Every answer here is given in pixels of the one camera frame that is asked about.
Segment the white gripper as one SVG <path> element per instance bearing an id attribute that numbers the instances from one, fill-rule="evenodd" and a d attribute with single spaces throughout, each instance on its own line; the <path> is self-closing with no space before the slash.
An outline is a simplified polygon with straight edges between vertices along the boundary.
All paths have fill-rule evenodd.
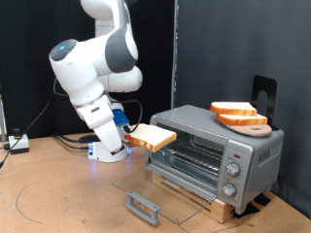
<path id="1" fill-rule="evenodd" d="M 78 108 L 77 112 L 108 151 L 117 151 L 122 147 L 121 136 L 106 95 L 101 96 L 91 105 Z"/>

